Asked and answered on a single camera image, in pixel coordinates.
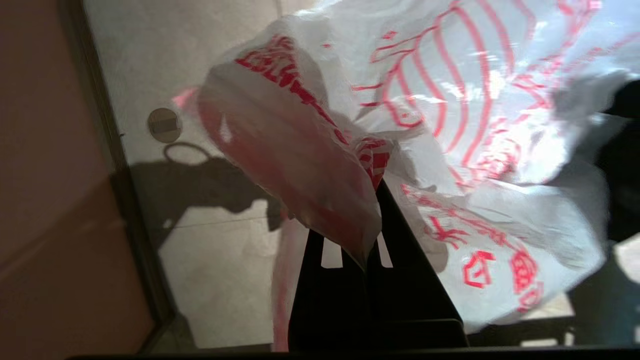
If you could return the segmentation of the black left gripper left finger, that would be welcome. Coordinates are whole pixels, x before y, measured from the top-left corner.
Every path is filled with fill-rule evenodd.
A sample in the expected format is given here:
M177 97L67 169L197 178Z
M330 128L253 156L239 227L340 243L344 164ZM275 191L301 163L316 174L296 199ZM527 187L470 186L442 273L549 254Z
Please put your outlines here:
M360 351L371 323L365 275L339 248L340 268L322 266L325 238L309 230L288 327L291 351Z

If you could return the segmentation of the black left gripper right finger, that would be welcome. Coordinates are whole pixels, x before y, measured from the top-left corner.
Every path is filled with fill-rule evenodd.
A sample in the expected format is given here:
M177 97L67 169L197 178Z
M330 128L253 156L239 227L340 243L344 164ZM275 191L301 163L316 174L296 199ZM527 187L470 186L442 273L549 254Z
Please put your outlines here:
M386 351L467 347L463 322L386 183L382 230L367 263L373 344Z

